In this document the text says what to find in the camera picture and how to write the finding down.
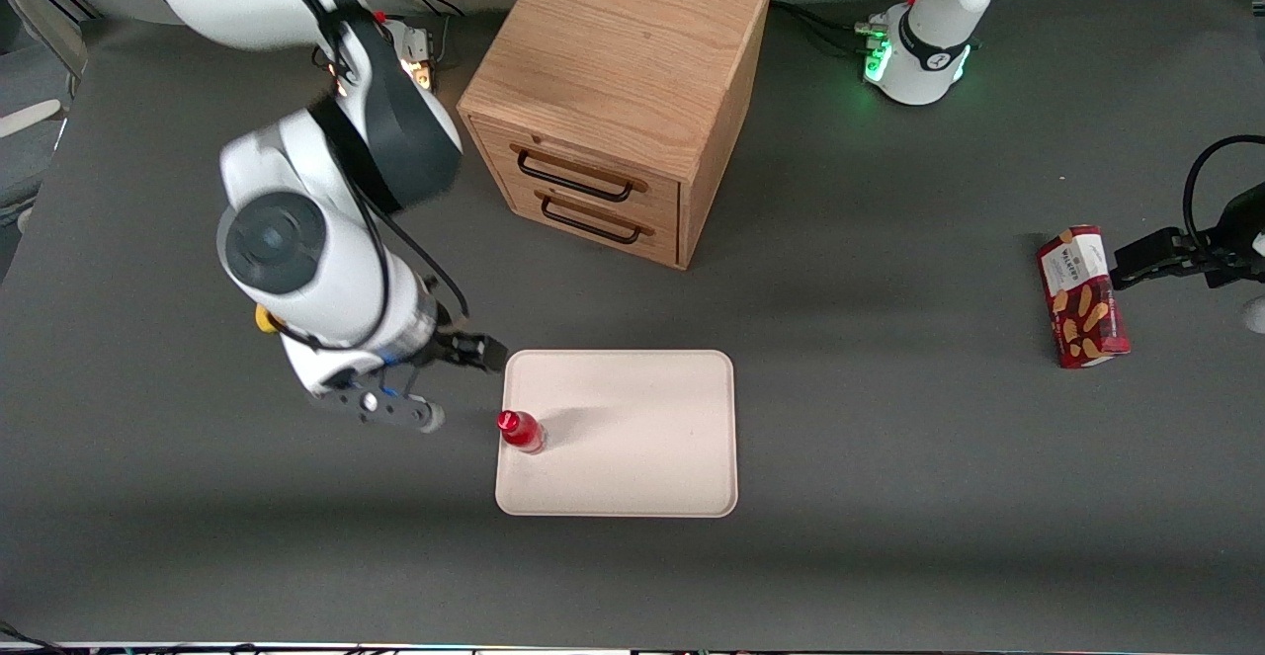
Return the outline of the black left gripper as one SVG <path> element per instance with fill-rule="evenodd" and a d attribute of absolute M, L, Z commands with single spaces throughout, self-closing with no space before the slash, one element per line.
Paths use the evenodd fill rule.
<path fill-rule="evenodd" d="M 1255 186 L 1230 200 L 1219 221 L 1197 230 L 1193 212 L 1194 187 L 1182 196 L 1185 231 L 1195 247 L 1188 254 L 1187 236 L 1179 228 L 1161 228 L 1114 252 L 1111 271 L 1114 291 L 1130 290 L 1151 279 L 1202 274 L 1211 290 L 1236 282 L 1264 282 L 1262 231 L 1264 187 Z"/>

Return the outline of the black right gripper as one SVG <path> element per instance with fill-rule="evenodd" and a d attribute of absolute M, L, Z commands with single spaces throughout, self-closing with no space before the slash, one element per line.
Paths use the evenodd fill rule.
<path fill-rule="evenodd" d="M 424 346 L 398 359 L 393 365 L 420 370 L 429 365 L 447 364 L 500 374 L 507 362 L 509 349 L 491 335 L 439 330 Z"/>

